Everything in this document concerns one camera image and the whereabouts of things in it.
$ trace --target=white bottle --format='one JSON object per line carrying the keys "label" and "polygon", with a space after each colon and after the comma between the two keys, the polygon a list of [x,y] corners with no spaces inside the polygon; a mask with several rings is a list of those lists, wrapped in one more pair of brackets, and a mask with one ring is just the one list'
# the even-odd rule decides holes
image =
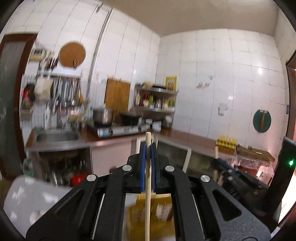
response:
{"label": "white bottle", "polygon": [[51,113],[49,109],[49,105],[47,105],[45,112],[44,112],[44,129],[48,130],[51,129],[52,123],[51,123]]}

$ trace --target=green round cutting board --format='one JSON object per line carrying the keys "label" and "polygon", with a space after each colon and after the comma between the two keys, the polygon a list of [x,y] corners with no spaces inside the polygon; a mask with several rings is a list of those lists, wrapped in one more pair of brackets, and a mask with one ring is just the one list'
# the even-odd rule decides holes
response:
{"label": "green round cutting board", "polygon": [[267,132],[268,129],[270,128],[271,125],[271,116],[270,113],[267,112],[265,113],[265,117],[264,117],[264,125],[263,128],[260,128],[260,124],[261,124],[261,119],[263,116],[263,112],[261,112],[260,110],[257,110],[257,112],[255,113],[254,117],[253,117],[253,125],[256,131],[260,132],[260,133],[264,133]]}

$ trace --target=ceiling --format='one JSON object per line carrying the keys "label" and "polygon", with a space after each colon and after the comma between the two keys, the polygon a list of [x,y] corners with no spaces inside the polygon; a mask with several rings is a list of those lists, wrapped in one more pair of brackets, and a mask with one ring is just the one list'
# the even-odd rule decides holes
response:
{"label": "ceiling", "polygon": [[208,28],[233,28],[274,35],[273,0],[103,0],[160,36]]}

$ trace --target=gas stove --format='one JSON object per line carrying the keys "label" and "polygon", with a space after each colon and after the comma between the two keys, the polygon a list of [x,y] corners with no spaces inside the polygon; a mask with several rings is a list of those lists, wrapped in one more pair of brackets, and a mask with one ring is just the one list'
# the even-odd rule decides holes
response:
{"label": "gas stove", "polygon": [[112,136],[124,136],[136,133],[144,133],[150,128],[150,125],[143,124],[138,126],[116,126],[111,127],[97,126],[93,121],[87,122],[87,129],[94,135],[100,138],[112,137]]}

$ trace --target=clear plastic wrap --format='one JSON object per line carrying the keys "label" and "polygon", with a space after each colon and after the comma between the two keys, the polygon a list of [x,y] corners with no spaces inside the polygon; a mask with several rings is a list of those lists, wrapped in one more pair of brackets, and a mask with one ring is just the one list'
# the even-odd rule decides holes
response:
{"label": "clear plastic wrap", "polygon": [[232,168],[234,168],[234,166],[241,166],[249,169],[255,169],[264,172],[268,175],[274,175],[274,169],[272,167],[271,162],[269,161],[263,161],[244,156],[237,156],[229,161],[229,165]]}

